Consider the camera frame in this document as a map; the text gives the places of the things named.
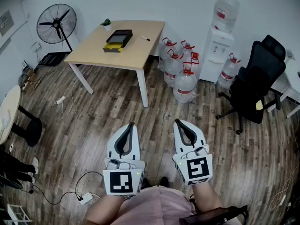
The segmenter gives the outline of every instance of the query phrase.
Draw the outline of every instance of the white wall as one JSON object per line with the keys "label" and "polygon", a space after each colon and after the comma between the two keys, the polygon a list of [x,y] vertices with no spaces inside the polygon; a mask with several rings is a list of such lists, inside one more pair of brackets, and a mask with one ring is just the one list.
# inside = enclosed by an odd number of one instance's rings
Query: white wall
{"label": "white wall", "polygon": [[[22,60],[26,58],[25,60],[29,61],[28,56],[20,56],[15,46],[15,35],[20,34],[19,30],[25,24],[21,0],[0,0],[0,16],[7,10],[10,11],[14,25],[4,36],[0,35],[0,102],[7,92],[18,84],[18,77],[23,69]],[[22,40],[20,44],[24,45],[24,43],[27,43],[27,41]]]}
{"label": "white wall", "polygon": [[[187,40],[202,53],[216,0],[24,0],[28,24],[34,39],[42,49],[39,56],[59,51],[60,44],[42,42],[36,33],[40,14],[50,5],[66,3],[77,14],[75,33],[82,41],[104,19],[165,21],[164,37],[173,41]],[[267,34],[286,49],[292,49],[300,61],[300,0],[240,0],[240,12],[232,32],[235,44],[232,52],[247,65],[253,41]]]}
{"label": "white wall", "polygon": [[21,58],[10,39],[0,48],[0,103],[7,92],[18,84],[22,73]]}

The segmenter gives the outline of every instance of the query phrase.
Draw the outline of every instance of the wooden floor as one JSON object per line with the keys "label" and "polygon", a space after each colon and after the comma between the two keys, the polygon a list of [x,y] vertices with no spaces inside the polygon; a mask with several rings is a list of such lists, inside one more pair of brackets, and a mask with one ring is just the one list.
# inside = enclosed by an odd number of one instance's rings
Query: wooden floor
{"label": "wooden floor", "polygon": [[[184,119],[198,126],[210,145],[214,154],[213,187],[225,205],[248,205],[249,224],[278,224],[283,206],[271,212],[269,204],[299,161],[293,152],[297,115],[285,117],[295,105],[285,100],[280,111],[265,111],[261,124],[244,120],[244,132],[236,135],[236,113],[218,121],[215,119],[216,114],[231,109],[225,98],[218,97],[218,92],[225,90],[211,82],[199,81],[199,96],[194,102],[179,104],[156,67],[157,61],[151,59],[145,67],[148,108],[142,105],[134,71],[92,66],[84,76],[94,93],[89,94],[78,82],[73,91],[73,109],[70,114],[63,115],[61,105],[50,107],[49,103],[52,98],[56,100],[65,95],[64,112],[68,111],[71,89],[77,78],[67,64],[61,63],[35,91],[24,95],[22,106],[42,120],[43,134],[33,148],[16,136],[13,155],[29,164],[33,157],[39,159],[36,185],[56,203],[63,193],[74,191],[76,182],[85,172],[102,173],[107,140],[117,129],[134,122],[150,183],[158,184],[161,177],[167,176],[173,188],[189,195],[191,187],[182,184],[172,161],[175,153],[173,122],[176,118]],[[54,69],[43,67],[39,77]],[[267,100],[272,98],[270,92]],[[18,124],[26,127],[28,122],[21,115]],[[6,150],[13,138],[14,135],[7,141]],[[26,183],[24,189],[30,189]],[[86,175],[79,183],[79,191],[102,196],[105,193],[102,178],[95,173]],[[3,189],[2,193],[10,204],[23,205],[34,224],[43,225],[80,224],[86,210],[96,200],[80,205],[74,194],[67,194],[59,205],[52,206],[37,189],[32,195],[11,188]]]}

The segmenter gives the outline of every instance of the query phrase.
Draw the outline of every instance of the charger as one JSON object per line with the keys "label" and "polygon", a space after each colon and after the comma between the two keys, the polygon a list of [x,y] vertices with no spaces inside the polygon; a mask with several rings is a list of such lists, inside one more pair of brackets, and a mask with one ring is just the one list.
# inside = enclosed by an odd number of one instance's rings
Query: charger
{"label": "charger", "polygon": [[65,99],[66,99],[66,97],[65,97],[65,96],[62,96],[60,99],[58,99],[58,100],[56,101],[56,104],[57,104],[57,105],[58,105],[58,104],[61,104],[62,101],[65,100]]}

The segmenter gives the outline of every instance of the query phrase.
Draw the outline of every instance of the power strip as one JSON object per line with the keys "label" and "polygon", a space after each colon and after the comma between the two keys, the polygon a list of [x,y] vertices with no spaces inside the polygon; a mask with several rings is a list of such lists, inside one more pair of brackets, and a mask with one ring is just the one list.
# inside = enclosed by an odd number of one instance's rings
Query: power strip
{"label": "power strip", "polygon": [[93,199],[93,196],[91,195],[91,193],[86,193],[85,195],[82,196],[82,200],[79,201],[81,205],[86,204],[87,202],[89,202],[90,200]]}
{"label": "power strip", "polygon": [[66,97],[65,97],[65,96],[62,96],[60,99],[58,99],[58,100],[56,101],[56,104],[57,104],[57,105],[58,105],[58,104],[61,104],[62,101],[65,100],[65,99],[66,99]]}

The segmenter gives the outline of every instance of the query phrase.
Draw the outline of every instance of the yellow object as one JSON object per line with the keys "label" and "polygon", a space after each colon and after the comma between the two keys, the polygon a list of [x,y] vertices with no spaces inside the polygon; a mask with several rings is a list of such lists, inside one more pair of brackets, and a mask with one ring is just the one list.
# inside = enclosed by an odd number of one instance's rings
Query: yellow object
{"label": "yellow object", "polygon": [[104,48],[109,48],[109,49],[116,48],[119,50],[119,52],[121,52],[123,50],[122,45],[123,45],[123,43],[107,43],[104,46]]}
{"label": "yellow object", "polygon": [[259,100],[257,103],[256,103],[256,110],[262,110],[263,109],[263,104],[262,104],[262,101]]}

